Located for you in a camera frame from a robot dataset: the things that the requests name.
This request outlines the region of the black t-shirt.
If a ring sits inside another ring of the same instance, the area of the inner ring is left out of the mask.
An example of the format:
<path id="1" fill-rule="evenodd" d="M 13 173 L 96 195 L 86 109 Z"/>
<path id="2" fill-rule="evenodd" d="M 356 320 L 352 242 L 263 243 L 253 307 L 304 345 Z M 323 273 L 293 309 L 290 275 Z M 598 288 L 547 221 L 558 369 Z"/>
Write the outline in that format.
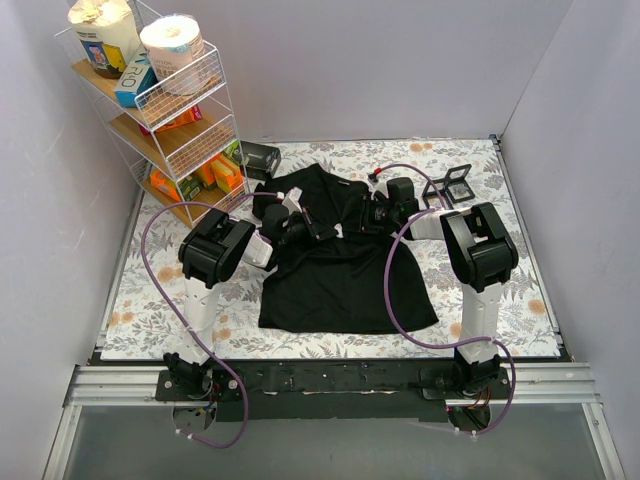
<path id="1" fill-rule="evenodd" d="M 383 298 L 390 235 L 359 231 L 367 183 L 333 175 L 318 164 L 257 185 L 252 214 L 262 221 L 268 205 L 281 203 L 293 187 L 302 207 L 325 225 L 342 225 L 344 238 L 284 247 L 264 280 L 258 324 L 293 333 L 392 334 L 397 332 Z M 428 328 L 438 318 L 422 272 L 406 244 L 400 243 L 391 267 L 393 311 L 406 331 Z"/>

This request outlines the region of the black display case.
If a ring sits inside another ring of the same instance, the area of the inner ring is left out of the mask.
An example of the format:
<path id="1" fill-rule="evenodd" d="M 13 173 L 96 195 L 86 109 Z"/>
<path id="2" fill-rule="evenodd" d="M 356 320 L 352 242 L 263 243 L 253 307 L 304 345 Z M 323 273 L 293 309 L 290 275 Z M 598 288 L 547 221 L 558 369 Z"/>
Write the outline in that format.
<path id="1" fill-rule="evenodd" d="M 449 210 L 452 204 L 447 198 L 447 186 L 448 183 L 444 178 L 434 180 L 433 183 L 427 183 L 422 192 L 425 206 L 432 209 L 442 207 Z"/>
<path id="2" fill-rule="evenodd" d="M 458 204 L 475 198 L 475 193 L 466 180 L 471 168 L 471 164 L 465 164 L 450 168 L 447 171 L 444 177 L 444 191 L 451 204 Z"/>

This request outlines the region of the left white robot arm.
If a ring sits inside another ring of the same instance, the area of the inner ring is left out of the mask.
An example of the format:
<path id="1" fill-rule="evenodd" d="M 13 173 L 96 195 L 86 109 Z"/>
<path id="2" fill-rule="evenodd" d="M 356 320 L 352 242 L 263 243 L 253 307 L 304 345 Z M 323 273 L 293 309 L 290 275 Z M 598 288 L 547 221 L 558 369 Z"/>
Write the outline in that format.
<path id="1" fill-rule="evenodd" d="M 202 344 L 184 343 L 175 353 L 164 356 L 173 385 L 193 400 L 213 392 L 212 368 L 208 364 L 217 307 L 223 283 L 240 263 L 269 271 L 286 246 L 313 245 L 342 236 L 339 223 L 324 225 L 312 219 L 310 211 L 295 200 L 267 206 L 259 227 L 246 220 L 234 220 L 217 209 L 206 214 L 183 240 L 178 253 L 186 281 L 186 330 Z"/>

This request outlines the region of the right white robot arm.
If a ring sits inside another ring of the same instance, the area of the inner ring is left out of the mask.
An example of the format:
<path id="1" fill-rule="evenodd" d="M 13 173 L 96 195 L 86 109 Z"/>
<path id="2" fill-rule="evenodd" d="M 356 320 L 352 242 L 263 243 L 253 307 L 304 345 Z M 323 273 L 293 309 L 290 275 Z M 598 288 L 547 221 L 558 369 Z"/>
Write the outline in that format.
<path id="1" fill-rule="evenodd" d="M 364 201 L 360 230 L 364 233 L 395 232 L 383 276 L 383 298 L 396 330 L 411 343 L 433 350 L 451 349 L 451 370 L 425 373 L 419 387 L 475 397 L 500 378 L 501 355 L 509 356 L 496 338 L 499 300 L 519 261 L 517 249 L 491 203 L 466 209 L 422 210 L 410 178 L 381 183 L 376 170 L 369 175 L 372 192 Z M 401 240 L 442 241 L 452 270 L 461 284 L 463 303 L 459 340 L 427 344 L 401 326 L 391 303 L 390 275 Z"/>

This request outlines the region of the black box on table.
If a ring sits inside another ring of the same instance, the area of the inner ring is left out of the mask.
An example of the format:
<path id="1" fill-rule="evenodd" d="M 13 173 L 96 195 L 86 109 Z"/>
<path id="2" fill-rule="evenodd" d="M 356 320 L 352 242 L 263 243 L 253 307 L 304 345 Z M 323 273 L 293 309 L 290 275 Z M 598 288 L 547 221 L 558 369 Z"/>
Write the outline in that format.
<path id="1" fill-rule="evenodd" d="M 269 145 L 241 141 L 243 166 L 249 178 L 255 180 L 272 179 L 281 162 L 279 148 Z"/>

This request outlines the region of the yellow orange box bottom shelf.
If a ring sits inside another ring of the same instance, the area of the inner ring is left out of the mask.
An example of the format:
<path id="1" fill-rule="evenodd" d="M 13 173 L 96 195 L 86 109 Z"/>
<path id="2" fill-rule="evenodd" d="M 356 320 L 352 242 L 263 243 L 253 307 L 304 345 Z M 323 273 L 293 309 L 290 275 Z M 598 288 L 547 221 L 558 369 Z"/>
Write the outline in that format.
<path id="1" fill-rule="evenodd" d="M 240 167 L 220 153 L 195 170 L 195 175 L 206 190 L 221 189 L 231 193 L 242 182 Z"/>

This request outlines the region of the green box bottom shelf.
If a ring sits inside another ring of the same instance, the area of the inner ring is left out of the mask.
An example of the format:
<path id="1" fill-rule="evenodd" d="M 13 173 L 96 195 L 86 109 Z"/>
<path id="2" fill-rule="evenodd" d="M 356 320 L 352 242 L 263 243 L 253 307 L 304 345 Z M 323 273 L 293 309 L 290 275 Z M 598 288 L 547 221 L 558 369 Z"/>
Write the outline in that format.
<path id="1" fill-rule="evenodd" d="M 184 201 L 193 201 L 202 191 L 200 180 L 193 175 L 188 175 L 178 184 Z"/>

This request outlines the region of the orange box bottom left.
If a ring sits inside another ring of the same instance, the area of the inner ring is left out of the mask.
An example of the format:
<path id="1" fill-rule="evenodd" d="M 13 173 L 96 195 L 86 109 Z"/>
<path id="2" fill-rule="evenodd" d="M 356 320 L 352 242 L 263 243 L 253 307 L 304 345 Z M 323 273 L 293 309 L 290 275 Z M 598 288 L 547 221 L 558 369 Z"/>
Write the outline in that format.
<path id="1" fill-rule="evenodd" d="M 149 180 L 154 189 L 176 202 L 181 201 L 180 192 L 175 182 L 170 177 L 167 177 L 161 170 L 153 170 Z"/>

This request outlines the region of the orange snack box middle shelf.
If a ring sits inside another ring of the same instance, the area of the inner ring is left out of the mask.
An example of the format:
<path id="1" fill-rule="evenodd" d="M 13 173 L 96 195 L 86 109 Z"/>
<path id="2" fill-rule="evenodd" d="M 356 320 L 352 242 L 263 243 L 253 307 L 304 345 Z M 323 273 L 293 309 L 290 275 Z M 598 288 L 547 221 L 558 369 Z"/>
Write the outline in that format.
<path id="1" fill-rule="evenodd" d="M 195 123 L 197 121 L 200 121 L 202 118 L 203 115 L 200 107 L 198 105 L 195 105 L 185 112 L 181 113 L 180 115 L 176 116 L 174 119 L 168 121 L 164 125 L 157 127 L 154 132 L 159 133 L 167 130 L 172 130 L 178 127 Z"/>

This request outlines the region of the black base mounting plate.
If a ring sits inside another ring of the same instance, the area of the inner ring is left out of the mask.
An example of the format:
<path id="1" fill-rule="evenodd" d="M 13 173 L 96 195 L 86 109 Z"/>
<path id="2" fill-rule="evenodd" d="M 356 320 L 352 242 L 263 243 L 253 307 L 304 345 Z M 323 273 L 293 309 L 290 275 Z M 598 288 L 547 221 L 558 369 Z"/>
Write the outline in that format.
<path id="1" fill-rule="evenodd" d="M 451 359 L 235 360 L 202 366 L 167 355 L 155 398 L 202 403 L 220 422 L 288 419 L 413 419 L 445 422 L 449 405 L 482 421 L 507 399 L 510 376 L 468 379 Z"/>

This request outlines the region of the wrapped toilet paper roll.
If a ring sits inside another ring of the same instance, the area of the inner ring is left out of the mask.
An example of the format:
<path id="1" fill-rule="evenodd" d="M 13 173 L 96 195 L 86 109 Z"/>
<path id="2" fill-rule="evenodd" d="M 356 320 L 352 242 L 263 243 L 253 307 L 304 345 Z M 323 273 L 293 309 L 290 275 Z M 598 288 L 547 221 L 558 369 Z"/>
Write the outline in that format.
<path id="1" fill-rule="evenodd" d="M 139 34 L 147 57 L 162 87 L 170 94 L 191 95 L 207 82 L 195 62 L 206 49 L 198 22 L 173 14 L 146 25 Z"/>

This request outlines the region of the blue and white box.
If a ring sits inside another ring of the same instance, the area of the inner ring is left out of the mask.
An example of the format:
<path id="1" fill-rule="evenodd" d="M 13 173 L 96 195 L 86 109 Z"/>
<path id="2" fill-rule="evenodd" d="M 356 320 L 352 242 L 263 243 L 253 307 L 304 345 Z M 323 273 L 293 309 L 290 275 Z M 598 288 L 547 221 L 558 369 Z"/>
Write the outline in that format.
<path id="1" fill-rule="evenodd" d="M 116 101 L 121 107 L 136 108 L 135 98 L 157 82 L 147 50 L 140 45 L 114 88 Z"/>

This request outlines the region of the paper-wrapped jar with label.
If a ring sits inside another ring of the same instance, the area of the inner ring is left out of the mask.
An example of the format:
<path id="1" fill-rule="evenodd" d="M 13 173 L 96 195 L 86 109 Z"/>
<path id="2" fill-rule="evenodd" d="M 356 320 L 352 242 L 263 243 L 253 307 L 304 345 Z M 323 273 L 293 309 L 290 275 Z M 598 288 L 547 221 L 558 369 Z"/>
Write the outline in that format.
<path id="1" fill-rule="evenodd" d="M 141 42 L 126 1 L 77 1 L 68 21 L 96 73 L 119 79 Z"/>

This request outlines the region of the aluminium frame rail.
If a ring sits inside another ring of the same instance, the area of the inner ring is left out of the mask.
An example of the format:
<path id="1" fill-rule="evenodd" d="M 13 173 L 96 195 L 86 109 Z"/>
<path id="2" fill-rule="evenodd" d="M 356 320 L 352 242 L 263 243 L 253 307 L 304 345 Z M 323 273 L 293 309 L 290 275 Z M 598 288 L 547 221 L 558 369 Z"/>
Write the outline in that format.
<path id="1" fill-rule="evenodd" d="M 204 404 L 189 398 L 180 400 L 176 394 L 171 394 L 167 400 L 159 400 L 158 393 L 173 387 L 171 381 L 160 378 L 164 370 L 160 366 L 75 368 L 43 477 L 61 479 L 64 476 L 84 406 L 195 408 Z M 603 413 L 602 400 L 587 363 L 520 363 L 515 370 L 513 404 L 581 405 L 605 477 L 625 477 Z"/>

